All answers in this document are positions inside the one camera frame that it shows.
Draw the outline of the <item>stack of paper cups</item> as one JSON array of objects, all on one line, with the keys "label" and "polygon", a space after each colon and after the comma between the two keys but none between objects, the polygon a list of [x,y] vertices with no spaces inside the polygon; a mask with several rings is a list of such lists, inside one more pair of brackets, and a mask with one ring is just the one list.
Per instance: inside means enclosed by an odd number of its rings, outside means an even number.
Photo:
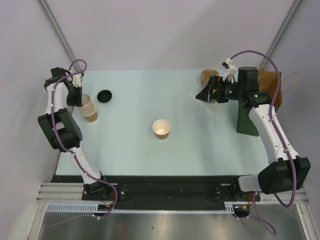
[{"label": "stack of paper cups", "polygon": [[82,106],[76,106],[76,109],[79,110],[81,115],[88,121],[88,122],[95,122],[98,119],[98,112],[97,107],[92,100],[91,96],[88,94],[83,94],[81,98]]}]

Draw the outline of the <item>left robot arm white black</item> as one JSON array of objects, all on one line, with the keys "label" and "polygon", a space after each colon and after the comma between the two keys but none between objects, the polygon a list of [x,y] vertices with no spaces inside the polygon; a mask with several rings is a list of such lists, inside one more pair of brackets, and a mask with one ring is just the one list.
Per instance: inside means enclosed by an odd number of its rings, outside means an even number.
[{"label": "left robot arm white black", "polygon": [[51,70],[52,77],[44,83],[48,93],[48,104],[44,115],[37,118],[50,146],[65,153],[79,170],[83,180],[81,199],[84,201],[106,200],[111,188],[105,184],[101,171],[90,164],[81,146],[83,135],[67,107],[81,107],[82,73],[56,67]]}]

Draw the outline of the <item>single brown paper cup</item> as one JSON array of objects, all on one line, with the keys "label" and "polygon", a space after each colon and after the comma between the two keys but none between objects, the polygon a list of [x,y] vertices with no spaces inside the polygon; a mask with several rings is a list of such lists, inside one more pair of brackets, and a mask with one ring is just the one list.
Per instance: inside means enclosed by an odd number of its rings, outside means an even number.
[{"label": "single brown paper cup", "polygon": [[164,140],[169,136],[171,125],[165,119],[158,119],[153,123],[152,130],[158,139]]}]

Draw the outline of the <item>black plastic cup lid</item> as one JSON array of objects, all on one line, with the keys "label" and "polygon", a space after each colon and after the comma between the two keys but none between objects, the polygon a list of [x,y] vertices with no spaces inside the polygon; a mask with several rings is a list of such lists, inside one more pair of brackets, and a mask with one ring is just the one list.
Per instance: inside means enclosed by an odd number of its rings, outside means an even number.
[{"label": "black plastic cup lid", "polygon": [[107,103],[112,99],[112,92],[110,90],[104,89],[101,90],[98,94],[97,94],[97,100],[100,103]]}]

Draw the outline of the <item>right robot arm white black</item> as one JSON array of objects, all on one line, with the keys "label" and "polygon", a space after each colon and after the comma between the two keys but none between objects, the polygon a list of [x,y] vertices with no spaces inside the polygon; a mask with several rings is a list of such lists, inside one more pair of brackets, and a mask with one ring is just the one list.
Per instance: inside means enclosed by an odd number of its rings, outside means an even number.
[{"label": "right robot arm white black", "polygon": [[231,196],[242,201],[253,191],[269,195],[301,189],[311,168],[309,159],[300,157],[290,145],[271,106],[269,93],[260,91],[258,70],[241,67],[237,72],[237,80],[234,80],[232,74],[220,76],[216,70],[203,70],[203,89],[195,97],[208,103],[237,101],[253,122],[265,147],[268,166],[258,174],[240,176],[238,183],[230,188]]}]

